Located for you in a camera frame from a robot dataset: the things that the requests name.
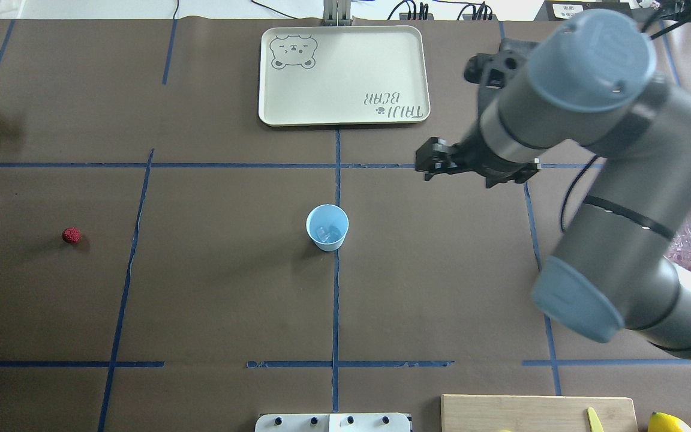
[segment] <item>blue joint cap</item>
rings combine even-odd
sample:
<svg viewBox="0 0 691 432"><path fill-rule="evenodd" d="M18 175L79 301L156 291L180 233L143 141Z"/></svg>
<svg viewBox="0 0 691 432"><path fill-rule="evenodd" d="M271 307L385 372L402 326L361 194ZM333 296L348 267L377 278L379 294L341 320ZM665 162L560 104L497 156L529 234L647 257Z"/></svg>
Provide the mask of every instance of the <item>blue joint cap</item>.
<svg viewBox="0 0 691 432"><path fill-rule="evenodd" d="M548 257L532 288L532 301L551 319L596 342L609 342L623 317L583 274L564 260Z"/></svg>
<svg viewBox="0 0 691 432"><path fill-rule="evenodd" d="M571 17L530 54L527 77L561 109L593 113L633 101L655 72L655 48L633 19L589 9Z"/></svg>

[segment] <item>red ball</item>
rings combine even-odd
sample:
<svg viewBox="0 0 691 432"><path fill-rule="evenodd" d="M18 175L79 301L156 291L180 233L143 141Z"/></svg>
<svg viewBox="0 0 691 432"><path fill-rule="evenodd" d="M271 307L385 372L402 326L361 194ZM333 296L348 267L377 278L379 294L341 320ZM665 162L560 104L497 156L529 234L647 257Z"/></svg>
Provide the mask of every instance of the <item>red ball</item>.
<svg viewBox="0 0 691 432"><path fill-rule="evenodd" d="M82 240L82 232L80 230L70 227L63 231L63 241L66 243L76 244L80 240Z"/></svg>

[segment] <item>bear illustration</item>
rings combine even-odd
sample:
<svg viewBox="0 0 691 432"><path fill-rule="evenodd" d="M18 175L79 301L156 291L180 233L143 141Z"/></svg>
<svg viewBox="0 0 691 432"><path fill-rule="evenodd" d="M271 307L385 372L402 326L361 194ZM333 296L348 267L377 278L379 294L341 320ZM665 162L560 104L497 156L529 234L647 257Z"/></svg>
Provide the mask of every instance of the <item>bear illustration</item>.
<svg viewBox="0 0 691 432"><path fill-rule="evenodd" d="M274 60L271 66L274 69L283 69L285 66L301 66L310 69L316 64L313 52L319 44L310 35L277 36L271 41L271 52L274 53Z"/></svg>

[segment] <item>power strip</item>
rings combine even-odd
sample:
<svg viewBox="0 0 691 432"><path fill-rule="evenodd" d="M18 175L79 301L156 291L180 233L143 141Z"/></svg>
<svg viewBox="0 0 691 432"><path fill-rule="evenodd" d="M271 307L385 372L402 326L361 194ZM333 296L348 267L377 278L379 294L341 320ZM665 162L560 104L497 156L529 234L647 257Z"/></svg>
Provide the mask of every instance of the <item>power strip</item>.
<svg viewBox="0 0 691 432"><path fill-rule="evenodd" d="M411 432L410 416L402 413L321 413L263 415L255 432Z"/></svg>
<svg viewBox="0 0 691 432"><path fill-rule="evenodd" d="M474 21L474 14L463 14L463 21ZM492 14L492 19L486 20L486 21L497 21L496 14Z"/></svg>
<svg viewBox="0 0 691 432"><path fill-rule="evenodd" d="M409 17L409 12L399 12L398 18L401 20L405 20L405 21L420 21L419 17L417 17L417 19L411 19L411 17ZM428 13L427 20L433 21L433 19L434 19L434 14Z"/></svg>

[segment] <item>blue paper cup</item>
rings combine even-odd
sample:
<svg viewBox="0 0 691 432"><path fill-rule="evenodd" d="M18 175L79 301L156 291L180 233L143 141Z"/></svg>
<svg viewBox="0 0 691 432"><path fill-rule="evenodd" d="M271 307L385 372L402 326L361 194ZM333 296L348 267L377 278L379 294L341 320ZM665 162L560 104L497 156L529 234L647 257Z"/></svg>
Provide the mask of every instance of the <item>blue paper cup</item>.
<svg viewBox="0 0 691 432"><path fill-rule="evenodd" d="M319 249L332 252L343 245L348 233L348 216L337 205L322 204L308 214L305 230Z"/></svg>

